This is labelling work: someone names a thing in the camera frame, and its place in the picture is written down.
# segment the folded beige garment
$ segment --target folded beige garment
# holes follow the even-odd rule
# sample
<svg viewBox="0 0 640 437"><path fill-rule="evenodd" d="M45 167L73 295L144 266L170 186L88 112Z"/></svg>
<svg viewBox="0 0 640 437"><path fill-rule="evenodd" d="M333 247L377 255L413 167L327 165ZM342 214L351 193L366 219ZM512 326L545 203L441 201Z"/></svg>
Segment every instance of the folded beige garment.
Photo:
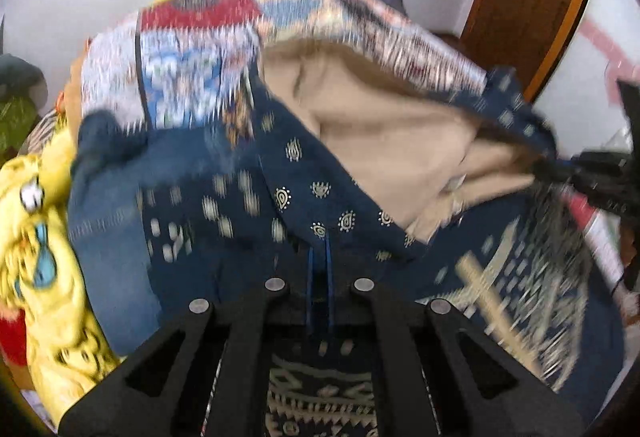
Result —
<svg viewBox="0 0 640 437"><path fill-rule="evenodd" d="M271 93L418 240L533 182L523 146L479 137L479 119L418 96L347 47L281 44L265 49L261 69Z"/></svg>

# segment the silver screw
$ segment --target silver screw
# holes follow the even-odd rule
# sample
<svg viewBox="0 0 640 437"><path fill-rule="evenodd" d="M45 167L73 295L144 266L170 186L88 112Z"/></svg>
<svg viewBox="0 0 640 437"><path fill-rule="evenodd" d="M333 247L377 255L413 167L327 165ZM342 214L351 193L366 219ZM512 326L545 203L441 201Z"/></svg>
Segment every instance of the silver screw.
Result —
<svg viewBox="0 0 640 437"><path fill-rule="evenodd" d="M270 278L268 279L265 283L264 286L269 289L270 291L281 291L282 289L284 289L285 283L284 280L281 278L278 278L277 276L274 278Z"/></svg>
<svg viewBox="0 0 640 437"><path fill-rule="evenodd" d="M209 309L209 302L204 298L196 298L189 304L189 310L194 314L202 314Z"/></svg>
<svg viewBox="0 0 640 437"><path fill-rule="evenodd" d="M367 292L373 289L376 284L373 283L373 280L370 278L359 278L353 283L353 286L358 291Z"/></svg>
<svg viewBox="0 0 640 437"><path fill-rule="evenodd" d="M431 302L431 310L436 314L446 314L451 310L451 304L442 298L436 298Z"/></svg>

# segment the denim seam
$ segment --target denim seam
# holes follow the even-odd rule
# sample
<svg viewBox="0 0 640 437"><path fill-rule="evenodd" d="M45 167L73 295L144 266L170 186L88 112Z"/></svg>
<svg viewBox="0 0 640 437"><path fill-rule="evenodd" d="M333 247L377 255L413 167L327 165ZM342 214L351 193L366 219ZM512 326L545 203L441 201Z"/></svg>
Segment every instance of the denim seam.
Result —
<svg viewBox="0 0 640 437"><path fill-rule="evenodd" d="M131 206L119 208L113 215L103 219L83 221L78 226L69 230L69 241L77 242L84 237L92 235L94 231L105 232L107 229L120 226L122 223L135 218L139 213L140 211L138 210L138 207Z"/></svg>

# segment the triangular cutout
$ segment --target triangular cutout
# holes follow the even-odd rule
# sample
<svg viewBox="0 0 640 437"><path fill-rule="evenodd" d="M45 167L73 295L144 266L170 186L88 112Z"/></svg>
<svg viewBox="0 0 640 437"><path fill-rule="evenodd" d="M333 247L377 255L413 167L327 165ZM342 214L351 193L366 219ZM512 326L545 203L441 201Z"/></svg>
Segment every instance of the triangular cutout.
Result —
<svg viewBox="0 0 640 437"><path fill-rule="evenodd" d="M504 391L516 387L518 384L516 378L503 369L466 333L458 335L458 343L482 397L493 399Z"/></svg>
<svg viewBox="0 0 640 437"><path fill-rule="evenodd" d="M184 338L185 332L174 332L156 352L127 376L127 386L146 393L149 397L159 397Z"/></svg>

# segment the blue jeans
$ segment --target blue jeans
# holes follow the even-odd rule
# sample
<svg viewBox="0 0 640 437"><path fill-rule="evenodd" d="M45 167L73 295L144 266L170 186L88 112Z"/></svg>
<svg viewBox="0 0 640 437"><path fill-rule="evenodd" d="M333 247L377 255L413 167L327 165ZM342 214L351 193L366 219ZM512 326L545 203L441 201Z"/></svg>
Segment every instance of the blue jeans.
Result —
<svg viewBox="0 0 640 437"><path fill-rule="evenodd" d="M166 321L148 278L150 257L136 200L140 188L233 173L255 161L254 153L253 144L244 141L231 149L218 124L126 134L107 112L82 122L72 167L69 240L93 311L116 354L131 353ZM185 308L194 298L219 296L213 280L190 273L176 273L176 280L175 301ZM123 313L130 313L126 323Z"/></svg>

